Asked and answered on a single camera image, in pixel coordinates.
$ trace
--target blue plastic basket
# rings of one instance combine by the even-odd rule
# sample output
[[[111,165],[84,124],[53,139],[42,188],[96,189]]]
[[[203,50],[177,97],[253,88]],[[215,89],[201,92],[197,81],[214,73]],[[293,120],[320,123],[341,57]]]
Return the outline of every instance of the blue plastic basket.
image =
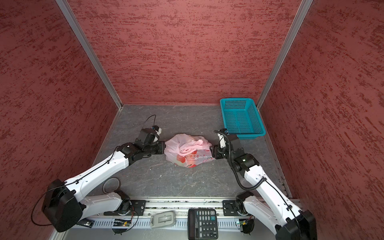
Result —
[[[251,98],[222,98],[220,100],[224,127],[239,139],[255,139],[265,135],[265,128]]]

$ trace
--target red panel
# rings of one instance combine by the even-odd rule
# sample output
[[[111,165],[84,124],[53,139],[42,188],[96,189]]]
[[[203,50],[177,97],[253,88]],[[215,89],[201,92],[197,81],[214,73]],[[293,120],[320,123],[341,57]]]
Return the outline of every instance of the red panel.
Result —
[[[91,166],[116,105],[54,0],[2,1],[0,15],[0,239],[44,240],[33,205]]]
[[[123,103],[257,99],[300,0],[69,0]]]
[[[314,1],[261,109],[320,239],[384,239],[383,13]]]

